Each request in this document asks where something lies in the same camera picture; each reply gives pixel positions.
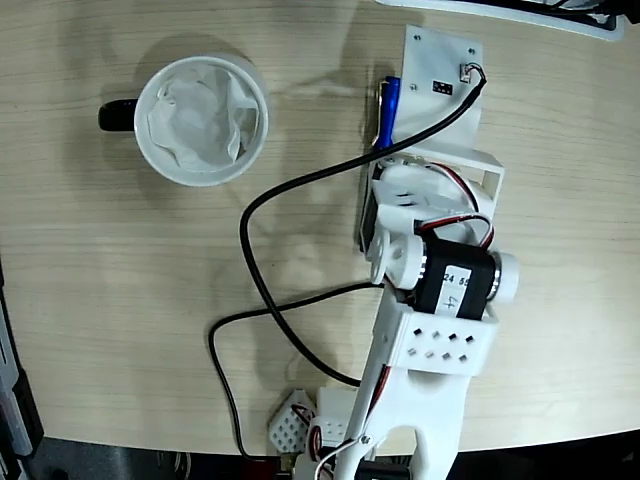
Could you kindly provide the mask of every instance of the blue pen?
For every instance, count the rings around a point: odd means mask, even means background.
[[[399,98],[400,79],[398,77],[388,76],[380,82],[378,89],[378,133],[373,143],[374,150],[393,145],[391,134],[396,120]]]

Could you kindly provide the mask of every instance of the white plastic part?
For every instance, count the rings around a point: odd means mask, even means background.
[[[347,438],[366,438],[367,443],[338,457],[334,478],[353,479],[363,455],[390,430],[409,426],[417,440],[412,478],[444,480],[458,452],[470,378],[481,371],[497,325],[490,307],[482,321],[419,313],[387,287],[347,431]],[[390,367],[389,377],[369,413],[384,366]]]
[[[303,422],[291,408],[292,405],[303,405],[307,421],[312,421],[316,408],[304,390],[294,390],[285,400],[269,423],[269,440],[281,453],[304,452],[309,426]]]
[[[625,22],[622,17],[616,19],[616,27],[609,31],[592,25],[571,21],[570,18],[557,18],[535,13],[522,12],[511,8],[494,7],[491,5],[481,5],[473,2],[461,2],[457,0],[376,0],[384,5],[410,8],[424,8],[429,10],[439,10],[445,12],[468,13],[483,17],[502,18],[516,22],[532,23],[545,27],[556,28],[568,32],[579,33],[590,37],[600,38],[608,41],[618,41],[624,36]],[[593,6],[593,2],[575,0],[567,3],[568,7],[578,7],[579,5]],[[605,17],[594,15],[598,21],[602,22]]]
[[[471,83],[460,81],[460,65],[482,66],[482,45],[466,38],[454,37],[426,28],[407,26],[400,100],[393,127],[394,142],[403,140],[433,125],[455,110],[478,83],[478,73]],[[448,84],[451,94],[434,91],[434,82]],[[480,125],[482,95],[453,125],[423,140],[413,149],[430,150],[431,144],[444,143],[472,149]]]
[[[460,65],[468,62],[482,65],[482,45],[433,30],[407,26],[402,85],[392,135],[395,142],[433,125],[460,105],[478,81],[475,72],[470,84],[460,81]],[[434,92],[432,84],[435,81],[450,83],[452,95]],[[454,167],[478,170],[482,180],[477,184],[471,183],[470,187],[474,193],[481,192],[478,201],[483,202],[482,213],[493,218],[504,167],[493,155],[474,149],[481,111],[482,95],[453,125],[402,153],[423,159],[423,162],[436,160]]]
[[[401,290],[411,290],[420,280],[424,246],[417,235],[396,235],[389,246],[391,255],[386,274]]]
[[[520,283],[520,263],[518,259],[508,253],[499,254],[500,258],[500,286],[493,297],[495,303],[510,303],[516,296]]]
[[[391,257],[391,235],[385,228],[376,228],[376,233],[371,241],[369,255],[371,256],[371,283],[379,285],[384,280],[389,258]]]

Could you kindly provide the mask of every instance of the wood grain surface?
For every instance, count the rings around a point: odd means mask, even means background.
[[[372,0],[5,0],[0,11],[0,254],[47,435],[235,451],[205,335],[261,304],[239,216],[267,188],[362,152],[370,87],[401,71],[406,24],[484,44],[478,147],[507,167],[498,242],[522,263],[461,447],[640,428],[640,29],[613,44]],[[103,102],[215,51],[249,58],[271,91],[266,148],[242,177],[174,185],[132,135],[98,129]],[[367,277],[357,187],[346,173],[257,214],[256,255],[277,299]],[[325,361],[360,375],[378,295],[287,318]],[[266,317],[227,327],[219,348],[252,453],[291,388],[329,384]],[[407,452],[411,438],[384,451]]]

